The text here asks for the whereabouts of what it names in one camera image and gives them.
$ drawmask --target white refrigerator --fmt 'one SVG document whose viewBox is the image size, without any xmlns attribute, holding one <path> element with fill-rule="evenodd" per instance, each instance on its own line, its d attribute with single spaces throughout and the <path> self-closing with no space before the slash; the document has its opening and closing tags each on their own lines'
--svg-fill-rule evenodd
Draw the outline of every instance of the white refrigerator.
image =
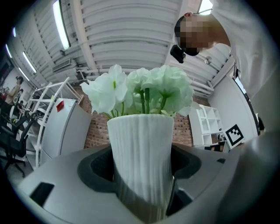
<svg viewBox="0 0 280 224">
<path fill-rule="evenodd" d="M 64 107 L 57 111 L 57 105 L 64 101 Z M 82 150 L 91 122 L 86 113 L 74 99 L 58 98 L 45 126 L 40 165 L 48 159 Z"/>
</svg>

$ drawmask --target black office chair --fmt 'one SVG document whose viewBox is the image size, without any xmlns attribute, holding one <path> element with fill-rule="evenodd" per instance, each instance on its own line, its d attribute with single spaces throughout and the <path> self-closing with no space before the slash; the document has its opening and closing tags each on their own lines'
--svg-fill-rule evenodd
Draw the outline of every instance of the black office chair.
<svg viewBox="0 0 280 224">
<path fill-rule="evenodd" d="M 28 131 L 31 125 L 36 121 L 36 117 L 31 118 L 29 124 L 24 129 L 21 134 L 21 139 L 18 141 L 14 138 L 14 133 L 7 129 L 6 127 L 1 127 L 1 134 L 0 134 L 0 146 L 6 150 L 5 156 L 0 156 L 0 158 L 8 160 L 4 171 L 8 169 L 11 164 L 14 164 L 15 167 L 22 173 L 22 177 L 25 177 L 25 173 L 23 170 L 18 166 L 17 163 L 23 163 L 25 166 L 25 162 L 21 160 L 15 159 L 15 156 L 24 157 L 26 155 L 26 139 L 28 138 Z"/>
<path fill-rule="evenodd" d="M 21 117 L 21 118 L 19 119 L 18 122 L 13 123 L 13 122 L 11 122 L 7 117 L 5 117 L 5 116 L 3 116 L 3 115 L 1 116 L 1 119 L 3 119 L 6 123 L 9 123 L 9 124 L 12 125 L 12 128 L 11 128 L 11 129 L 8 128 L 7 126 L 4 126 L 4 127 L 7 128 L 9 131 L 11 131 L 11 132 L 14 133 L 13 138 L 16 138 L 16 137 L 17 137 L 18 130 L 21 128 L 21 126 L 23 125 L 23 123 L 24 123 L 25 121 L 28 120 L 28 118 L 27 118 L 26 116 L 23 116 L 23 117 Z"/>
</svg>

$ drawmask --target white shelving unit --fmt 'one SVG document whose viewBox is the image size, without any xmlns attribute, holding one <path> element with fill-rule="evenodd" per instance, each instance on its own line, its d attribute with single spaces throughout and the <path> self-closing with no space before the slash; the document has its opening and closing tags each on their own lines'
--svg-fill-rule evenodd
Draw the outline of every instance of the white shelving unit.
<svg viewBox="0 0 280 224">
<path fill-rule="evenodd" d="M 223 124 L 216 108 L 203 105 L 200 105 L 198 110 L 192 108 L 189 113 L 189 120 L 192 128 L 193 145 L 211 145 L 211 135 L 223 132 Z"/>
<path fill-rule="evenodd" d="M 64 82 L 55 84 L 49 83 L 46 87 L 36 89 L 27 103 L 26 108 L 30 107 L 32 102 L 36 102 L 35 107 L 29 112 L 30 114 L 35 112 L 42 105 L 47 106 L 43 118 L 38 118 L 36 125 L 32 125 L 28 132 L 26 157 L 33 169 L 39 167 L 39 154 L 42 149 L 41 143 L 44 134 L 44 128 L 47 124 L 47 117 L 49 116 L 57 97 L 72 98 L 77 100 L 81 100 L 83 97 L 83 95 L 80 96 L 74 90 L 74 88 L 68 83 L 68 80 L 69 78 L 67 78 Z M 33 99 L 35 93 L 40 95 L 39 99 Z"/>
</svg>

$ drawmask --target ribbed vase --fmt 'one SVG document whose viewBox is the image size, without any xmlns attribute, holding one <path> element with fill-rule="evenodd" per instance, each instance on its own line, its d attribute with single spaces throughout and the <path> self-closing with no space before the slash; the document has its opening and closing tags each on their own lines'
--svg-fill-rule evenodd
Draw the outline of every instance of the ribbed vase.
<svg viewBox="0 0 280 224">
<path fill-rule="evenodd" d="M 173 118 L 127 115 L 113 118 L 107 124 L 119 199 L 145 223 L 162 220 L 173 184 Z"/>
</svg>

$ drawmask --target ceiling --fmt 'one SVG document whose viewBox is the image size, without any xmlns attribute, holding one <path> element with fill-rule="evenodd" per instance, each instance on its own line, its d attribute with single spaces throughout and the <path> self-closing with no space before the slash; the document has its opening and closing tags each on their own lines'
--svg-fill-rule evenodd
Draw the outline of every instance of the ceiling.
<svg viewBox="0 0 280 224">
<path fill-rule="evenodd" d="M 71 47 L 63 49 L 53 16 L 54 0 L 39 0 L 16 25 L 7 42 L 13 63 L 31 84 L 58 82 L 52 68 L 74 59 L 86 70 L 119 64 L 126 69 L 152 69 L 163 64 L 181 67 L 196 82 L 209 86 L 230 57 L 218 44 L 179 64 L 170 54 L 174 25 L 185 12 L 197 12 L 199 0 L 61 0 Z M 25 51 L 32 69 L 23 57 Z M 206 57 L 211 63 L 205 64 Z"/>
</svg>

